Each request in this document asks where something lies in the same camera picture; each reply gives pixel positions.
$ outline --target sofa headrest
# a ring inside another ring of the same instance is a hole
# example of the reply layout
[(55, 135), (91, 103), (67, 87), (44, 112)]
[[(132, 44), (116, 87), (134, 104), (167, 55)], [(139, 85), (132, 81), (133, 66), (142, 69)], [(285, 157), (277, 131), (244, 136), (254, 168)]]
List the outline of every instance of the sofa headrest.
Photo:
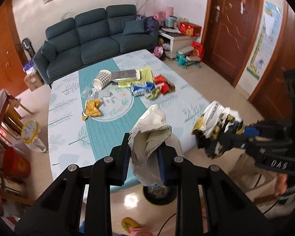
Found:
[(136, 6), (133, 4), (111, 5), (106, 8), (108, 18), (136, 15)]
[(76, 23), (74, 18), (67, 18), (63, 21), (60, 21), (46, 29), (46, 37), (47, 39), (54, 38), (56, 36), (62, 35), (70, 30), (76, 28)]
[(106, 19), (106, 11), (99, 8), (76, 15), (76, 26), (81, 27)]

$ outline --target orange wooden door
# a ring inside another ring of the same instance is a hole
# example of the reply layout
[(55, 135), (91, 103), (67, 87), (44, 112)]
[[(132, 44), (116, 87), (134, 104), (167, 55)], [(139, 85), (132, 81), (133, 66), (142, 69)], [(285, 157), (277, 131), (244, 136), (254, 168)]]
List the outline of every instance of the orange wooden door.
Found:
[(234, 81), (243, 66), (263, 0), (211, 0), (204, 62)]
[(288, 7), (288, 18), (283, 43), (278, 57), (251, 103), (266, 119), (291, 118), (292, 101), (289, 98), (283, 71), (295, 69), (295, 13)]
[(28, 87), (24, 82), (25, 72), (11, 38), (6, 15), (6, 2), (0, 7), (0, 90), (6, 89), (17, 96)]

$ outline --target checkered paper cup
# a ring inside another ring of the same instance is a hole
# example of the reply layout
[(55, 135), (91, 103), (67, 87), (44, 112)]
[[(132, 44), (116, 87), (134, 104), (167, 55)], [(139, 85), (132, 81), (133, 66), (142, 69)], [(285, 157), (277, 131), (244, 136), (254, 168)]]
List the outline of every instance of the checkered paper cup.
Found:
[(100, 70), (97, 77), (93, 81), (93, 86), (101, 90), (110, 83), (111, 72), (108, 70)]

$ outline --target sofa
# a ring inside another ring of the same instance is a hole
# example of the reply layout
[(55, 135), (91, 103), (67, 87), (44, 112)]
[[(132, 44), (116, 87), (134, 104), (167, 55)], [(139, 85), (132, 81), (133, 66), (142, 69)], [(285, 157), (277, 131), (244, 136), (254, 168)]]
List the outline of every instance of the sofa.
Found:
[(126, 23), (135, 19), (135, 5), (112, 5), (48, 27), (47, 40), (33, 57), (36, 69), (51, 84), (105, 59), (156, 47), (158, 27), (150, 33), (123, 35)]

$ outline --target sofa backrest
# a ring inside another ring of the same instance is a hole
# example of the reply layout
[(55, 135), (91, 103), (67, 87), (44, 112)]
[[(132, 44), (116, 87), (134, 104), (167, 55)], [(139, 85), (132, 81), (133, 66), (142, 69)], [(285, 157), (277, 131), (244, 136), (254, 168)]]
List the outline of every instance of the sofa backrest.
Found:
[(111, 5), (106, 8), (110, 35), (124, 31), (127, 21), (136, 19), (136, 6), (133, 4)]
[(87, 11), (75, 17), (80, 44), (109, 37), (109, 27), (104, 8)]
[(46, 37), (58, 53), (80, 45), (74, 18), (67, 18), (48, 27)]

